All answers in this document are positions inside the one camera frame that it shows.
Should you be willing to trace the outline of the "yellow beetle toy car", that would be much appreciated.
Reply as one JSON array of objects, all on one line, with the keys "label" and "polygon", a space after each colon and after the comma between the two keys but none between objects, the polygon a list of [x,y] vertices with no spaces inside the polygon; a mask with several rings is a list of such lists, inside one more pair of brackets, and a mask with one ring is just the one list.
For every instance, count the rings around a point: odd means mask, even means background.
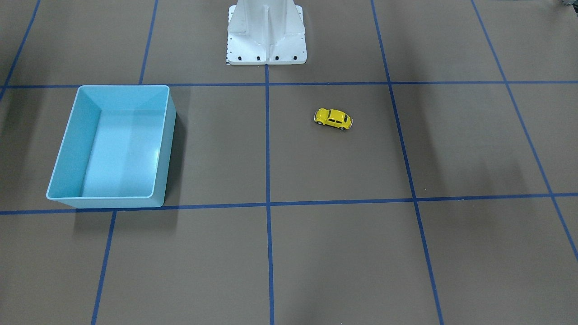
[{"label": "yellow beetle toy car", "polygon": [[318,125],[326,125],[338,128],[341,131],[351,129],[353,119],[344,111],[337,109],[320,108],[316,111],[313,117],[314,123]]}]

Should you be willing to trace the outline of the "light blue plastic bin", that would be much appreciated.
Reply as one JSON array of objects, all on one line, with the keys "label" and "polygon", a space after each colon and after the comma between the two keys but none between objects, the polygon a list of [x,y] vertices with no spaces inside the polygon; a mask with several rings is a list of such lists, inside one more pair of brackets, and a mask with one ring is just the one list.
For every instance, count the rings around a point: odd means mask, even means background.
[{"label": "light blue plastic bin", "polygon": [[163,206],[175,123],[168,86],[80,86],[46,198],[77,209]]}]

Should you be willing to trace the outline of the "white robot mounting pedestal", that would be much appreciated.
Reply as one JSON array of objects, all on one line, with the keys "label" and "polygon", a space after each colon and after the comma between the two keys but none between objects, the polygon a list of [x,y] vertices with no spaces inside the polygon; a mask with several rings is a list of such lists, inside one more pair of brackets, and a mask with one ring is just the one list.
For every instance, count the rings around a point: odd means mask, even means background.
[{"label": "white robot mounting pedestal", "polygon": [[238,0],[228,9],[226,63],[299,65],[308,59],[303,9],[293,0]]}]

